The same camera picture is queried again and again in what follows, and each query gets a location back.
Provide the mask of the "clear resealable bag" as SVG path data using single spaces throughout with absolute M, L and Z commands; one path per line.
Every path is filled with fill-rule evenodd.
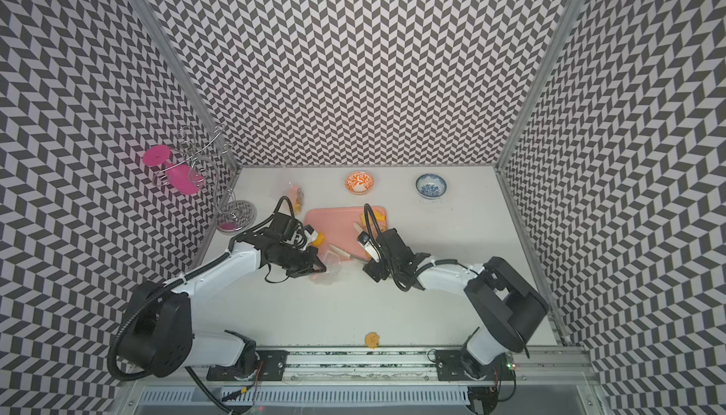
M 313 273 L 310 280 L 317 285 L 332 286 L 338 282 L 342 269 L 341 257 L 332 251 L 319 255 L 321 263 L 325 266 L 323 273 Z
M 298 184 L 288 183 L 285 195 L 290 199 L 295 215 L 300 215 L 304 207 L 304 190 Z

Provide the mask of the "round cracker cookie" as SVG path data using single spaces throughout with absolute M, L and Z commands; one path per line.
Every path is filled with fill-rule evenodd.
M 380 345 L 380 335 L 370 332 L 365 336 L 364 343 L 370 349 L 377 349 Z

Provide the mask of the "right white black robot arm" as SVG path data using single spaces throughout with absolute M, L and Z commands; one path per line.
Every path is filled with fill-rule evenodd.
M 363 271 L 372 280 L 391 279 L 403 292 L 438 290 L 462 296 L 478 314 L 481 326 L 459 350 L 467 377 L 495 376 L 500 356 L 529 352 L 527 345 L 548 316 L 549 305 L 508 261 L 495 256 L 484 264 L 465 265 L 451 258 L 415 254 L 396 229 L 380 228 L 368 203 L 364 221 L 357 242 L 371 257 Z

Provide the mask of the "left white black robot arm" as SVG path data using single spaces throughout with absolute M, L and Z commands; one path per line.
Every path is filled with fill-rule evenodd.
M 234 235 L 217 259 L 160 283 L 143 282 L 132 292 L 113 337 L 106 366 L 119 381 L 166 377 L 180 368 L 221 367 L 238 380 L 260 367 L 256 343 L 226 329 L 204 332 L 203 307 L 219 292 L 259 269 L 278 266 L 287 278 L 326 273 L 318 256 L 323 235 L 303 224 L 286 196 L 268 218 Z

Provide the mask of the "yellow duck cookie right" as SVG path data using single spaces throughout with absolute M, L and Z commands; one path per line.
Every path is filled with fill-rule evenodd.
M 318 233 L 315 237 L 315 239 L 311 242 L 311 245 L 314 247 L 321 247 L 323 243 L 325 242 L 325 235 L 323 233 Z

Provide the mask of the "pink plastic tray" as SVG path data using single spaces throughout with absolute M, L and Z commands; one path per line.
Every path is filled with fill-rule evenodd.
M 360 233 L 355 231 L 354 222 L 360 224 L 363 230 L 366 229 L 363 206 L 313 209 L 304 216 L 304 224 L 311 225 L 316 232 L 325 235 L 319 255 L 331 251 L 329 245 L 333 244 L 349 254 L 369 258 L 357 242 Z

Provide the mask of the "blue patterned small bowl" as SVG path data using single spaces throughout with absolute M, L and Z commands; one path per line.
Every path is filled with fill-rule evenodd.
M 428 200 L 442 197 L 448 188 L 446 180 L 438 174 L 427 173 L 418 177 L 415 187 L 420 196 Z

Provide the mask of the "orange patterned small bowl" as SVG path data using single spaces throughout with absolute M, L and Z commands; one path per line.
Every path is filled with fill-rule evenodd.
M 374 187 L 374 177 L 367 171 L 354 171 L 346 177 L 344 186 L 352 194 L 365 195 Z

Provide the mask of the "round glass dish pink item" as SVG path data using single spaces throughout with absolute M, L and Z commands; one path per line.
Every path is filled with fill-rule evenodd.
M 217 229 L 221 233 L 235 234 L 253 226 L 257 210 L 249 201 L 231 201 L 217 214 Z

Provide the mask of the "aluminium front rail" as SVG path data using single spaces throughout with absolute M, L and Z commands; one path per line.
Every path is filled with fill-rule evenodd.
M 457 347 L 283 347 L 260 348 L 261 380 L 275 385 L 526 385 L 583 386 L 599 382 L 589 356 L 579 347 L 531 346 L 507 353 L 473 378 Z

